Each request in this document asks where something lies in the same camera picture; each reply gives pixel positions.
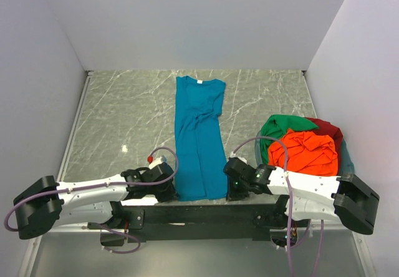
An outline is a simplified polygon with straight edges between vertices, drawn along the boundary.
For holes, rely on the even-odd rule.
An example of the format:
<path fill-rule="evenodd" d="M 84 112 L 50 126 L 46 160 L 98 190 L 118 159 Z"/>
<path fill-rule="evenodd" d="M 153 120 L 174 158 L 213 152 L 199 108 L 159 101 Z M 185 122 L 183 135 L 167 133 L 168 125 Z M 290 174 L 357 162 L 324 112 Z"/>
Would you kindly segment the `blue t-shirt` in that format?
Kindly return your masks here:
<path fill-rule="evenodd" d="M 219 116 L 226 84 L 218 79 L 176 78 L 175 147 L 179 169 L 175 187 L 181 201 L 224 198 L 228 178 Z"/>

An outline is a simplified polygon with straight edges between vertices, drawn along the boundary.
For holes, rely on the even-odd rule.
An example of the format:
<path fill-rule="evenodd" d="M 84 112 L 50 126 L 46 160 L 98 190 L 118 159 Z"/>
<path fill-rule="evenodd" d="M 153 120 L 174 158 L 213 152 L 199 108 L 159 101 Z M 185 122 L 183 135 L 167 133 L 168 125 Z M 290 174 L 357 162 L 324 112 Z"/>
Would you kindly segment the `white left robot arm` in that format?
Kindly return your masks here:
<path fill-rule="evenodd" d="M 129 218 L 122 206 L 125 200 L 147 195 L 153 195 L 158 202 L 176 200 L 173 175 L 173 169 L 160 161 L 88 182 L 57 182 L 52 175 L 45 176 L 14 199 L 17 227 L 5 226 L 22 240 L 41 236 L 53 227 L 76 223 L 118 228 Z"/>

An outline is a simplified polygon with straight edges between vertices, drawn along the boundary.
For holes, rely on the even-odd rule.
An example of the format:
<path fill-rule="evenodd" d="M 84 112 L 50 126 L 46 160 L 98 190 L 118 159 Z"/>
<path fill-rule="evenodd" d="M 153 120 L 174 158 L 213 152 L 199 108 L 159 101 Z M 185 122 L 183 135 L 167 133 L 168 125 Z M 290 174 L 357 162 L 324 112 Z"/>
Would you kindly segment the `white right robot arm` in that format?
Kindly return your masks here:
<path fill-rule="evenodd" d="M 319 177 L 265 164 L 253 168 L 237 157 L 228 160 L 223 172 L 246 191 L 258 195 L 289 195 L 292 188 L 292 199 L 273 213 L 280 226 L 300 220 L 325 220 L 339 221 L 363 235 L 374 231 L 380 197 L 354 173 Z"/>

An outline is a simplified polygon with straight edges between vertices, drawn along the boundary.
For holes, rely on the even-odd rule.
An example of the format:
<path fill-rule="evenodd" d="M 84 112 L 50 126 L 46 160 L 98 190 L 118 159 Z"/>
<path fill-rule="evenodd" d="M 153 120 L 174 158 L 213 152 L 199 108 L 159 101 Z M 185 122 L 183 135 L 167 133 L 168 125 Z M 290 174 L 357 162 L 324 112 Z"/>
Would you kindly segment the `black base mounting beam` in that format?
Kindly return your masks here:
<path fill-rule="evenodd" d="M 277 203 L 250 205 L 153 205 L 120 207 L 106 221 L 140 241 L 250 238 L 269 241 L 271 230 L 287 227 L 286 208 Z"/>

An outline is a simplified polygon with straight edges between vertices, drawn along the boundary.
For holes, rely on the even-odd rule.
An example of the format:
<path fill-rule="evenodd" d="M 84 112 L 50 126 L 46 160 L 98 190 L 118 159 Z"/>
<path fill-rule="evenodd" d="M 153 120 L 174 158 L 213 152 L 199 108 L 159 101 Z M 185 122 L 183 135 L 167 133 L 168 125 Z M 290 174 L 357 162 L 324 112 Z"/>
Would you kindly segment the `green t-shirt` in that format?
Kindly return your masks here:
<path fill-rule="evenodd" d="M 261 128 L 261 136 L 281 139 L 289 129 L 295 132 L 317 130 L 319 127 L 307 118 L 296 115 L 271 115 Z"/>

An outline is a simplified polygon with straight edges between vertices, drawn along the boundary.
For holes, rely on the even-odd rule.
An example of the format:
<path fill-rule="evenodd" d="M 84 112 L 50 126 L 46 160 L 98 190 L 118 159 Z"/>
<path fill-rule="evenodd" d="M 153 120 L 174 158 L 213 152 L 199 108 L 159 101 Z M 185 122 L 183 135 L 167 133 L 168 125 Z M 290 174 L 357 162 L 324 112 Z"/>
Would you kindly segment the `orange t-shirt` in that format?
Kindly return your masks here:
<path fill-rule="evenodd" d="M 328 135 L 289 129 L 280 142 L 274 142 L 268 148 L 268 164 L 283 167 L 286 152 L 288 171 L 322 177 L 338 173 L 338 153 L 334 140 Z"/>

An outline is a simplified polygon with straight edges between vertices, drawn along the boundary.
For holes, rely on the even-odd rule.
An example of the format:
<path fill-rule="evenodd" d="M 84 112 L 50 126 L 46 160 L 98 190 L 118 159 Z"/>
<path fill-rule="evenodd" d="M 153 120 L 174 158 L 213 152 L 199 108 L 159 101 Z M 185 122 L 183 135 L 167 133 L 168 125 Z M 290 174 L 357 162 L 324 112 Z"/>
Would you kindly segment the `red t-shirt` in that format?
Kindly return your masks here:
<path fill-rule="evenodd" d="M 341 144 L 344 139 L 342 131 L 338 127 L 332 125 L 330 122 L 321 119 L 307 117 L 307 120 L 310 120 L 312 123 L 318 126 L 318 129 L 314 129 L 313 133 L 316 135 L 328 135 L 331 137 L 334 141 L 335 151 L 340 153 Z"/>

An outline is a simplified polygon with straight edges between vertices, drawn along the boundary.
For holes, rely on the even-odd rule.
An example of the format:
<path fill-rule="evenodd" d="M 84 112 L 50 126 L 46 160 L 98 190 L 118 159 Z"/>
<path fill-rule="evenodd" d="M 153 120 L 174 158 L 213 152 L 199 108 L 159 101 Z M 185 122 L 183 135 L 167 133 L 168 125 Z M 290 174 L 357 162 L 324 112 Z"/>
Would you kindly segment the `translucent blue plastic basket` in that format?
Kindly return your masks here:
<path fill-rule="evenodd" d="M 353 161 L 350 158 L 349 151 L 347 149 L 347 145 L 344 139 L 341 144 L 340 153 L 338 153 L 338 160 L 339 160 L 339 170 L 338 173 L 334 176 L 339 176 L 344 173 L 353 173 L 355 171 Z"/>

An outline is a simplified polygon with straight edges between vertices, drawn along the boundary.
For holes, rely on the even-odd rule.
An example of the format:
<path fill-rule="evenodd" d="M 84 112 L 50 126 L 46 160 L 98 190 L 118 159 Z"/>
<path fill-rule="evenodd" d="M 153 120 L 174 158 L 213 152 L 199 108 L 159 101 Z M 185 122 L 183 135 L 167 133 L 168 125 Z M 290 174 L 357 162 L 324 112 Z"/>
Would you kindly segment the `aluminium rail frame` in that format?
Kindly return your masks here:
<path fill-rule="evenodd" d="M 62 176 L 14 199 L 26 240 L 82 223 L 107 276 L 355 276 L 378 194 L 261 163 L 272 114 L 314 115 L 300 70 L 95 71 Z M 340 233 L 325 226 L 339 225 Z"/>

